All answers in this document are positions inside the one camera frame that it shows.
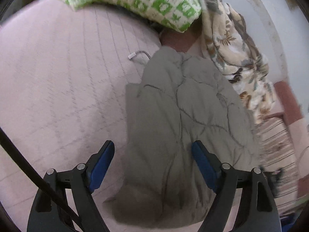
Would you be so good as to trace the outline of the grey quilted puffer jacket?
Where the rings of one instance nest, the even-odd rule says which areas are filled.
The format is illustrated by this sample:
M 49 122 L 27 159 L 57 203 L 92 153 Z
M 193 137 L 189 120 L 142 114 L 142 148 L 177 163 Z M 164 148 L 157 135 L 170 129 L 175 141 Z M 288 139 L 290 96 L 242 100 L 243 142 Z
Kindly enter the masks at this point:
M 252 113 L 208 59 L 162 47 L 126 100 L 124 183 L 106 203 L 119 223 L 177 228 L 205 218 L 215 194 L 192 157 L 196 140 L 236 169 L 259 165 Z

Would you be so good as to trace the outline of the striped floral pillow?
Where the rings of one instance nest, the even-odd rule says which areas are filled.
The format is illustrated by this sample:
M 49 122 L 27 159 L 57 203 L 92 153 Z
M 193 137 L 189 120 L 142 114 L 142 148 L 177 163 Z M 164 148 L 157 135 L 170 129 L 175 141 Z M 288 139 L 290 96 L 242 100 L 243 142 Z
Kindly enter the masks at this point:
M 296 207 L 299 171 L 292 139 L 282 118 L 268 118 L 258 126 L 260 168 L 280 216 Z

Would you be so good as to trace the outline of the pink quilted mattress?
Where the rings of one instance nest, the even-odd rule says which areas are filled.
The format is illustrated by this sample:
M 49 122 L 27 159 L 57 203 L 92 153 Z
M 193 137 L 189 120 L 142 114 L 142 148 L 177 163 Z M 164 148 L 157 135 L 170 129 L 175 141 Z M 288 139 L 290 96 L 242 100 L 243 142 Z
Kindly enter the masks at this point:
M 115 153 L 92 198 L 107 227 L 124 231 L 107 202 L 124 183 L 127 87 L 162 47 L 140 18 L 108 5 L 77 12 L 39 0 L 1 29 L 1 129 L 41 175 Z

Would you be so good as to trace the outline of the leaf print fleece blanket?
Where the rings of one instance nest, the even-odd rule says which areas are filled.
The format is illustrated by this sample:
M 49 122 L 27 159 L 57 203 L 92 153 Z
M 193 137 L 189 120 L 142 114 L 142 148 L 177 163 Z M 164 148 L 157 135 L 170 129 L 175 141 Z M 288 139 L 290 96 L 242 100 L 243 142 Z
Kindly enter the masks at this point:
M 261 123 L 271 112 L 276 97 L 267 78 L 267 57 L 247 33 L 243 16 L 222 0 L 199 0 L 203 56 L 209 56 L 230 82 L 242 104 Z

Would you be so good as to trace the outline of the red-brown bed headboard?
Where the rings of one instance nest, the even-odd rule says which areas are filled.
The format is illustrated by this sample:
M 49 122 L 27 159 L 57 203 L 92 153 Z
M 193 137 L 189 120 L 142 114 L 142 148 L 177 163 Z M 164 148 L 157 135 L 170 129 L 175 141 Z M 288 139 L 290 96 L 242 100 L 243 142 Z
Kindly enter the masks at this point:
M 292 139 L 294 152 L 296 155 L 296 165 L 299 171 L 298 194 L 297 199 L 308 196 L 308 169 L 305 167 L 308 163 L 308 133 L 304 123 L 304 117 L 301 113 L 295 96 L 290 86 L 284 82 L 276 82 L 275 93 L 278 97 L 274 109 L 264 117 L 282 118 Z

